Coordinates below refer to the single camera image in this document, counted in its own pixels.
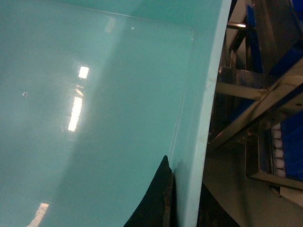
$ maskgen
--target teal plastic surface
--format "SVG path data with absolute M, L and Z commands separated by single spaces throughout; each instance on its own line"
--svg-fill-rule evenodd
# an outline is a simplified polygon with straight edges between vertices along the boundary
M 196 226 L 229 5 L 0 1 L 0 226 L 123 226 L 164 155 Z

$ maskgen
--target metal frame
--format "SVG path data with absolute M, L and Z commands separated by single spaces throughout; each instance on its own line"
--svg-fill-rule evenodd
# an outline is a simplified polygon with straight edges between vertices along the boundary
M 247 131 L 262 118 L 274 112 L 303 92 L 303 59 L 274 83 L 266 92 L 223 130 L 207 150 L 212 151 Z
M 231 9 L 229 10 L 228 21 L 231 19 L 232 12 L 235 9 L 238 0 L 232 0 Z
M 287 177 L 280 177 L 261 171 L 259 163 L 259 137 L 258 135 L 249 135 L 247 137 L 246 150 L 246 176 L 251 179 L 260 180 L 277 186 L 284 186 L 303 191 L 303 182 Z
M 254 99 L 255 102 L 224 130 L 209 137 L 207 152 L 230 145 L 230 142 L 239 141 L 239 138 L 244 139 L 247 177 L 303 190 L 303 182 L 274 175 L 273 162 L 268 156 L 268 152 L 271 151 L 271 148 L 268 148 L 270 145 L 263 143 L 264 147 L 260 147 L 262 142 L 260 135 L 266 129 L 269 129 L 273 123 L 283 121 L 303 109 L 303 57 L 298 58 L 297 63 L 289 66 L 290 68 L 285 71 L 280 70 L 278 75 L 276 75 L 277 70 L 273 75 L 271 74 L 275 67 L 279 69 L 279 62 L 289 50 L 298 47 L 303 50 L 303 31 L 289 0 L 246 0 L 246 2 L 254 9 L 265 74 L 235 69 L 236 52 L 244 38 L 246 38 L 247 51 L 246 69 L 252 68 L 248 31 L 254 29 L 244 27 L 241 23 L 229 22 L 227 28 L 238 29 L 238 32 L 229 48 L 230 68 L 224 65 L 219 68 L 216 96 L 219 96 L 221 101 L 224 100 L 225 95 Z M 212 125 L 220 119 L 216 110 L 221 108 L 220 106 L 221 104 L 214 103 Z M 217 128 L 211 125 L 211 128 L 222 128 L 224 124 L 226 123 L 221 123 Z

